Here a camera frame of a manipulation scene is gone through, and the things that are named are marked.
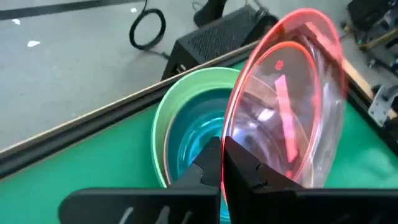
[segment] concrete floor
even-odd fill
[[[0,10],[74,1],[3,0]],[[300,7],[320,9],[335,24],[348,17],[349,0],[261,2],[279,17]],[[224,13],[242,5],[243,0],[229,0]],[[0,21],[0,149],[158,82],[166,61],[134,49],[127,36],[143,6],[137,2],[22,18],[19,25]],[[196,29],[192,2],[149,0],[152,7],[161,9],[167,21],[155,49],[170,53],[177,38]],[[137,30],[138,41],[153,38],[159,27],[157,17],[148,17]],[[30,41],[40,44],[28,47]],[[398,82],[368,69],[352,40],[344,40],[343,47],[370,84]]]

